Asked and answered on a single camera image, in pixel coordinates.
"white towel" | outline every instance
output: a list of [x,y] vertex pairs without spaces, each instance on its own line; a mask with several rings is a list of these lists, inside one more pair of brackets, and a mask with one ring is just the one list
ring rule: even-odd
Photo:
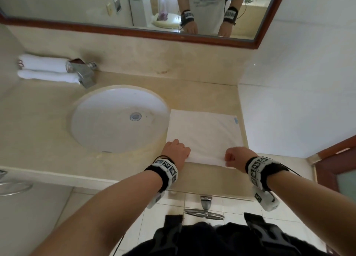
[[40,57],[31,54],[22,54],[19,56],[19,65],[23,69],[42,70],[50,72],[65,73],[67,72],[66,63],[69,59]]
[[22,69],[17,71],[18,76],[24,79],[40,79],[55,82],[78,83],[79,76],[77,73],[57,73],[57,72],[43,72],[29,69]]
[[171,110],[167,141],[178,139],[191,148],[186,160],[225,167],[225,151],[243,146],[238,119],[234,115]]

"bathroom sink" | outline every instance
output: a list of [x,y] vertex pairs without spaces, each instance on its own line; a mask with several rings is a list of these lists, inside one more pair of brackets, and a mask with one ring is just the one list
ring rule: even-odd
[[164,100],[147,89],[105,87],[82,98],[70,131],[90,150],[122,153],[157,140],[168,128],[170,112]]

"fist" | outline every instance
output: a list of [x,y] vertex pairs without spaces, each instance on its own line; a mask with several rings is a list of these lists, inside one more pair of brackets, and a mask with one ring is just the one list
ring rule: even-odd
[[220,29],[219,29],[219,32],[218,32],[218,36],[219,37],[225,37],[225,38],[230,38],[231,36],[231,32],[233,31],[233,24],[229,23],[229,22],[223,22],[221,25],[220,25]]
[[191,21],[191,22],[187,23],[185,26],[183,26],[183,30],[189,34],[198,34],[197,23],[194,21]]
[[190,148],[185,147],[183,143],[180,143],[177,139],[172,142],[167,142],[163,147],[161,156],[169,157],[173,160],[178,171],[183,169],[184,161],[190,154]]
[[226,150],[225,153],[226,166],[234,167],[239,171],[246,173],[246,163],[253,157],[258,157],[258,155],[246,147],[232,147]]

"countertop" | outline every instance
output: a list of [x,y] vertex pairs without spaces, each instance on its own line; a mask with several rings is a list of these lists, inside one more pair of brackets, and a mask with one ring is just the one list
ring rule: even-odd
[[[110,85],[133,85],[161,96],[171,109],[236,115],[247,146],[236,86],[95,73],[96,85],[20,80],[0,100],[0,166],[120,181],[144,170],[166,141],[164,133],[139,150],[116,154],[92,152],[69,133],[68,116],[85,94]],[[252,199],[247,175],[220,166],[185,163],[172,191]]]

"white tile floor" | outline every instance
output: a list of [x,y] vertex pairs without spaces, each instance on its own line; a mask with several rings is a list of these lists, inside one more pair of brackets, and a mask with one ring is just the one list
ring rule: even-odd
[[[78,210],[98,191],[74,188],[57,225]],[[154,232],[163,227],[165,215],[183,214],[184,208],[202,208],[199,195],[180,192],[166,192],[165,196],[152,209],[145,211],[137,218],[125,234],[120,246],[112,251],[111,256],[120,256],[137,244],[149,240]],[[244,212],[263,215],[266,222],[278,225],[284,232],[313,244],[324,250],[325,243],[309,230],[283,202],[277,210],[265,212],[257,202],[213,197],[211,209],[214,213],[224,214],[225,220],[206,220],[184,214],[183,224],[191,225],[205,221],[211,225],[222,225],[229,222],[246,225]]]

